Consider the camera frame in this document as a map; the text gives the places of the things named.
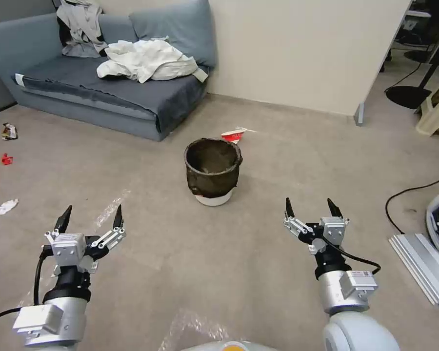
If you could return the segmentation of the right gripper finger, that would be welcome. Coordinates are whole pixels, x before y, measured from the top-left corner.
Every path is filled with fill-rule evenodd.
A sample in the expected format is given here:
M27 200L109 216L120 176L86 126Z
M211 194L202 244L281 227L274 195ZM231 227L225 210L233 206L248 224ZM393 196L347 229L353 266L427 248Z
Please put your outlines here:
M340 208L330 198L327 198L327 204L331 216L326 220L326 225L333 228L346 228L350 219L343 216Z
M295 217L290 198L285 200L285 211L283 225L294 235L298 240L313 240L314 231L311 227L300 221Z

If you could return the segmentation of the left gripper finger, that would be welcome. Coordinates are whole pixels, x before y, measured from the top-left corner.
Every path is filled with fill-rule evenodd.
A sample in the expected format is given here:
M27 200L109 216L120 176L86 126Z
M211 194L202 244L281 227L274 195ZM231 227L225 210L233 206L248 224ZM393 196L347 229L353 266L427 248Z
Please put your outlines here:
M118 245L125 237L126 231L123 227L123 215L121 204L117 207L115 218L113 221L113 228L103 234L98 240L94 242L94 248L99 250L112 250Z
M52 231L47 231L44 236L48 240L50 244L54 243L54 241L61 235L66 232L66 229L68 227L68 224L70 222L70 216L73 206L70 205L68 208L63 212L61 216L58 217L54 228Z

